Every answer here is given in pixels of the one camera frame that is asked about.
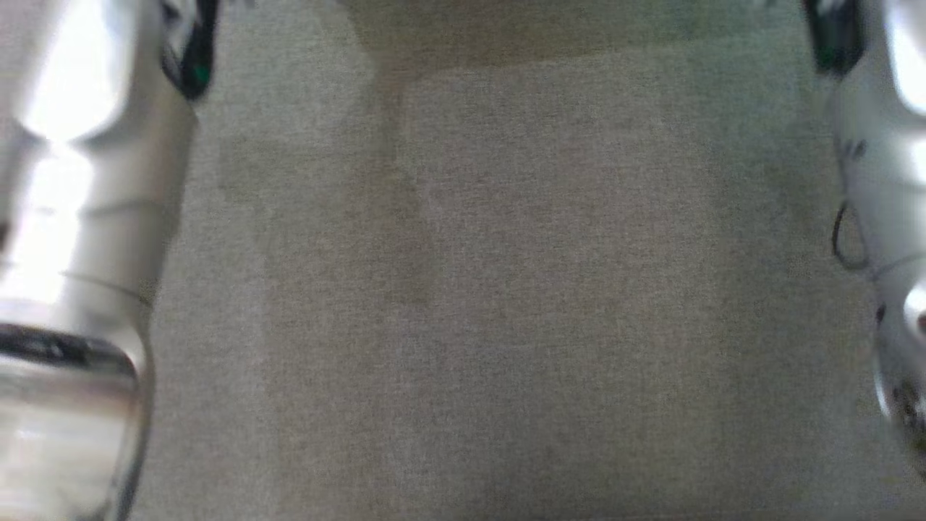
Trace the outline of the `grey fabric sofa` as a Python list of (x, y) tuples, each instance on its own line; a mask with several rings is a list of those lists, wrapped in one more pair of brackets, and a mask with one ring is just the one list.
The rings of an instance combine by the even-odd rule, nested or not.
[(229, 0), (132, 521), (926, 521), (801, 0)]

